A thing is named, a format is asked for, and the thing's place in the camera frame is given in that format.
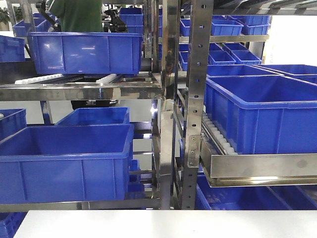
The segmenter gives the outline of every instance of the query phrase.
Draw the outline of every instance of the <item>plastic bin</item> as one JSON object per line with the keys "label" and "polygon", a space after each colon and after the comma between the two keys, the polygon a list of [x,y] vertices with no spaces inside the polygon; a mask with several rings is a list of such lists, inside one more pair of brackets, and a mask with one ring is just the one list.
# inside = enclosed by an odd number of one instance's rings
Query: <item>plastic bin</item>
{"label": "plastic bin", "polygon": [[243,25],[242,34],[244,35],[267,35],[270,24],[248,26]]}
{"label": "plastic bin", "polygon": [[24,39],[0,36],[0,62],[25,61]]}
{"label": "plastic bin", "polygon": [[144,25],[141,8],[121,8],[119,17],[127,26]]}
{"label": "plastic bin", "polygon": [[270,187],[213,187],[197,178],[198,210],[292,210]]}
{"label": "plastic bin", "polygon": [[224,51],[230,53],[231,51],[248,51],[248,49],[240,43],[224,43],[222,45]]}
{"label": "plastic bin", "polygon": [[0,203],[124,199],[133,125],[34,126],[0,143]]}
{"label": "plastic bin", "polygon": [[261,64],[262,60],[250,51],[231,51],[231,56],[237,64],[254,65]]}
{"label": "plastic bin", "polygon": [[316,185],[307,186],[272,186],[271,187],[279,196],[294,210],[316,210],[317,202],[314,201],[307,193],[310,191],[316,193]]}
{"label": "plastic bin", "polygon": [[257,76],[257,75],[280,75],[273,71],[255,68],[249,65],[208,65],[207,76]]}
{"label": "plastic bin", "polygon": [[[44,18],[34,18],[34,24],[36,32],[47,32],[50,27],[48,25],[48,22]],[[27,36],[28,27],[25,24],[24,20],[15,24],[12,28],[14,29],[17,37]]]}
{"label": "plastic bin", "polygon": [[136,74],[141,68],[141,34],[38,32],[30,33],[29,44],[39,74]]}
{"label": "plastic bin", "polygon": [[78,108],[55,125],[128,124],[129,114],[129,108]]}
{"label": "plastic bin", "polygon": [[314,84],[284,76],[213,77],[205,105],[239,154],[317,152]]}
{"label": "plastic bin", "polygon": [[269,23],[270,16],[243,16],[240,20],[246,25],[255,26],[255,25],[266,25]]}
{"label": "plastic bin", "polygon": [[304,64],[272,64],[257,65],[256,67],[272,70],[292,78],[298,78],[307,82],[317,83],[317,67]]}
{"label": "plastic bin", "polygon": [[188,67],[188,52],[180,52],[179,53],[179,61],[180,65],[182,66],[183,71],[187,71]]}
{"label": "plastic bin", "polygon": [[0,213],[0,238],[13,238],[26,212]]}
{"label": "plastic bin", "polygon": [[180,19],[180,33],[182,36],[189,36],[190,19]]}
{"label": "plastic bin", "polygon": [[25,109],[0,109],[0,141],[26,127]]}
{"label": "plastic bin", "polygon": [[211,65],[229,65],[236,63],[226,51],[210,51],[208,61]]}
{"label": "plastic bin", "polygon": [[238,36],[243,25],[230,20],[212,20],[211,34],[213,36]]}

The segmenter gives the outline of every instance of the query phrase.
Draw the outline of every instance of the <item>stainless steel shelf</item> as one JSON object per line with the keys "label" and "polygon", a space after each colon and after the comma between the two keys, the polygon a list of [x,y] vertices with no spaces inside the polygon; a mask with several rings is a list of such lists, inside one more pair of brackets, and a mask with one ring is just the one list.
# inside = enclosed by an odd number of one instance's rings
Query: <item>stainless steel shelf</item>
{"label": "stainless steel shelf", "polygon": [[[269,39],[269,35],[254,35],[254,36],[210,36],[210,43],[227,43],[227,42],[264,42]],[[158,39],[159,44],[162,43],[162,38]],[[188,44],[189,37],[179,37],[180,44]]]}
{"label": "stainless steel shelf", "polygon": [[317,154],[225,155],[204,122],[203,128],[201,160],[210,186],[317,183]]}

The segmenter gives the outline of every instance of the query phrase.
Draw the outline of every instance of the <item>flow rack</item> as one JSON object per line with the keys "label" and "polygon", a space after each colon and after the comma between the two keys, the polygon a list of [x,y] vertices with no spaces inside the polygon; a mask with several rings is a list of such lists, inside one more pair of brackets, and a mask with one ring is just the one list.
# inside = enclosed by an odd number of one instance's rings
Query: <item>flow rack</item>
{"label": "flow rack", "polygon": [[[31,3],[37,0],[7,0],[20,3],[24,20],[34,26]],[[204,93],[210,42],[265,42],[268,36],[211,36],[213,15],[317,15],[317,1],[301,0],[104,0],[111,4],[143,4],[146,73],[117,77],[107,84],[85,82],[83,75],[55,78],[41,84],[14,85],[16,75],[0,85],[1,101],[41,101],[45,124],[50,124],[49,101],[59,100],[152,100],[152,121],[135,123],[135,138],[152,140],[152,169],[143,174],[151,191],[144,199],[39,204],[0,205],[0,212],[74,209],[154,208],[194,209],[198,167],[201,163],[212,186],[317,184],[316,154],[227,155],[203,119]],[[159,4],[162,4],[162,32],[159,38]],[[190,37],[179,36],[181,9],[190,7]],[[162,44],[162,60],[158,49]],[[178,45],[189,43],[187,72],[178,70]],[[32,62],[20,62],[16,74],[25,74]],[[175,157],[176,130],[183,141],[181,160]]]}

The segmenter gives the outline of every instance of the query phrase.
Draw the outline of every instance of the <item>stacked blue bins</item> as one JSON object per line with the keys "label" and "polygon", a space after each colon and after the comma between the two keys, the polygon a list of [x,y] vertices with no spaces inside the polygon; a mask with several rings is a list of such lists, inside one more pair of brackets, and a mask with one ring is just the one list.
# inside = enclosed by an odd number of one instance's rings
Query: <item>stacked blue bins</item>
{"label": "stacked blue bins", "polygon": [[[50,25],[44,18],[34,18],[34,24],[36,32],[47,32],[50,27]],[[15,24],[12,28],[14,29],[17,37],[27,37],[29,26],[27,26],[24,20]]]}
{"label": "stacked blue bins", "polygon": [[28,39],[39,74],[137,74],[141,68],[141,34],[36,32]]}
{"label": "stacked blue bins", "polygon": [[26,213],[0,213],[0,238],[13,238]]}
{"label": "stacked blue bins", "polygon": [[244,35],[266,35],[270,27],[269,16],[228,16],[228,19],[241,23]]}
{"label": "stacked blue bins", "polygon": [[0,62],[25,61],[24,39],[0,36]]}
{"label": "stacked blue bins", "polygon": [[130,124],[27,127],[0,142],[0,203],[121,200]]}
{"label": "stacked blue bins", "polygon": [[197,210],[292,210],[270,187],[210,188],[199,175],[196,192]]}
{"label": "stacked blue bins", "polygon": [[317,67],[304,64],[272,64],[258,65],[259,68],[271,70],[286,76],[317,83]]}
{"label": "stacked blue bins", "polygon": [[143,34],[143,14],[141,8],[121,8],[120,19],[127,25],[129,33]]}

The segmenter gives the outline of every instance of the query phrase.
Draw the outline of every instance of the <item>metal rack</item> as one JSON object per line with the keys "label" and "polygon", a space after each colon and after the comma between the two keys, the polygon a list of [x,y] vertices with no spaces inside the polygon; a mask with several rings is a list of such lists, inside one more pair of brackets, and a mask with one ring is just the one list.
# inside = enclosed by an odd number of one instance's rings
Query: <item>metal rack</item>
{"label": "metal rack", "polygon": [[[28,16],[32,15],[30,3],[35,2],[35,0],[8,0],[8,3],[21,3],[24,6],[24,14]],[[138,0],[105,0],[104,2],[141,3]],[[221,150],[217,140],[210,136],[202,122],[209,43],[263,42],[268,39],[268,36],[210,36],[213,14],[317,15],[317,9],[302,8],[301,1],[291,1],[296,2],[294,4],[299,6],[298,8],[292,5],[284,8],[283,3],[276,5],[276,3],[270,2],[263,5],[244,5],[243,8],[240,8],[239,5],[233,7],[227,4],[226,7],[218,6],[214,9],[214,2],[217,1],[192,0],[190,37],[179,37],[180,13],[185,2],[163,0],[163,37],[159,38],[159,1],[142,1],[145,13],[145,55],[152,58],[152,70],[150,70],[152,72],[150,73],[141,74],[135,78],[121,78],[119,81],[109,84],[76,83],[73,82],[74,78],[67,81],[61,78],[61,81],[46,82],[45,84],[0,86],[1,101],[42,101],[42,109],[44,114],[46,113],[46,118],[50,118],[47,115],[50,111],[47,101],[152,99],[152,121],[137,122],[135,133],[136,138],[152,140],[151,151],[135,152],[135,154],[152,155],[152,170],[140,172],[152,174],[152,177],[149,178],[152,192],[148,192],[145,199],[12,204],[0,205],[0,211],[134,207],[170,209],[171,206],[180,209],[194,209],[200,162],[204,165],[205,173],[213,186],[317,183],[317,157],[315,154],[228,156],[225,151]],[[161,69],[158,63],[159,43],[162,44]],[[179,43],[190,44],[187,74],[178,70]],[[179,84],[183,82],[183,78],[186,78],[186,87],[180,90]],[[176,128],[183,139],[183,161],[175,158]],[[263,158],[275,160],[276,164],[282,164],[285,160],[292,162],[288,164],[287,171],[281,171],[279,167],[276,167],[270,173],[262,173],[260,170],[253,170],[249,174],[244,173],[243,166],[247,166],[250,161],[257,164],[258,168],[265,166],[268,168],[270,163],[263,163]],[[305,166],[294,172],[300,161],[305,161]]]}

